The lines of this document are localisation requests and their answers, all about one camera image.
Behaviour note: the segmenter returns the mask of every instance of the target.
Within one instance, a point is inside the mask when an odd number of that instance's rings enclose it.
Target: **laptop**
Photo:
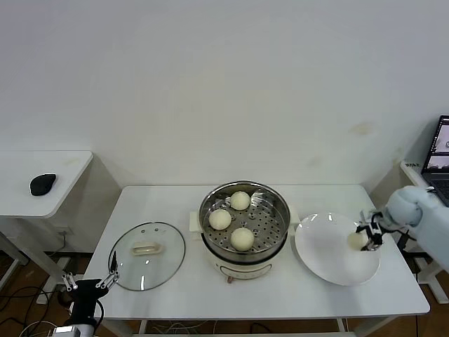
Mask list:
[[[421,174],[449,206],[449,116],[441,116],[438,121]]]

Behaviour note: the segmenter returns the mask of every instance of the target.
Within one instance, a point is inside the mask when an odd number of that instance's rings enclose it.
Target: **table leg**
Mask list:
[[[423,258],[416,258],[415,262],[421,269],[421,271],[418,272],[418,283],[427,284],[429,286],[438,304],[448,304],[449,298],[436,279],[437,274],[441,272],[443,268],[440,267],[436,261],[427,264],[426,260]]]
[[[368,336],[370,333],[382,328],[385,324],[390,323],[396,317],[397,316],[367,318],[363,320],[363,323],[356,326],[354,333],[357,337]]]
[[[104,319],[101,323],[106,329],[111,331],[117,337],[131,337],[133,330],[123,321],[117,321],[112,319]]]
[[[57,280],[62,277],[62,268],[54,263],[53,260],[40,249],[40,247],[36,246],[32,239],[24,235],[20,235],[15,240],[15,244],[39,267],[45,270],[47,274],[50,275],[50,277],[53,277]]]
[[[6,282],[8,282],[11,275],[14,273],[14,270],[19,265],[26,265],[28,263],[28,258],[19,252],[16,246],[14,246],[8,238],[0,232],[0,249],[4,251],[8,256],[14,259],[11,266],[8,268],[6,273],[0,279],[0,290],[5,286]]]
[[[337,324],[338,324],[338,330],[340,332],[346,332],[346,329],[344,328],[343,319],[337,318]]]
[[[143,335],[147,332],[147,323],[148,321],[146,319],[143,319],[140,321],[140,327],[139,327],[139,334]]]
[[[0,249],[7,253],[14,260],[19,260],[21,265],[26,265],[28,263],[28,258],[19,252],[16,246],[13,245],[8,238],[0,232]]]

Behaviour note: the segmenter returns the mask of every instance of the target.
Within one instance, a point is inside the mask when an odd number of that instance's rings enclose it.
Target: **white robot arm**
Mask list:
[[[375,250],[384,232],[410,230],[417,243],[446,270],[449,270],[449,208],[438,205],[431,190],[406,186],[395,191],[387,204],[371,214],[370,223],[362,223],[357,232],[366,230],[368,243],[363,250]]]

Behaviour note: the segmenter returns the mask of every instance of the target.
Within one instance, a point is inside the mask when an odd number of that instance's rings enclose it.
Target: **laptop screen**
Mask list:
[[[449,116],[441,116],[422,169],[423,172],[449,172]]]

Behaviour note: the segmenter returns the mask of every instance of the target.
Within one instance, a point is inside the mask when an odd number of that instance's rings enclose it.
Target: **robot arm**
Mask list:
[[[92,337],[99,324],[93,318],[95,305],[99,298],[106,296],[109,290],[119,279],[117,272],[116,253],[112,257],[109,274],[104,279],[82,279],[74,281],[72,274],[63,274],[67,293],[73,299],[73,308],[70,318],[64,326],[55,328],[54,337]]]
[[[379,237],[385,232],[406,229],[441,267],[449,270],[449,208],[439,206],[429,192],[431,189],[415,186],[401,188],[371,214],[370,223],[362,219],[357,232],[365,230],[368,236],[362,250],[378,249],[382,245]]]

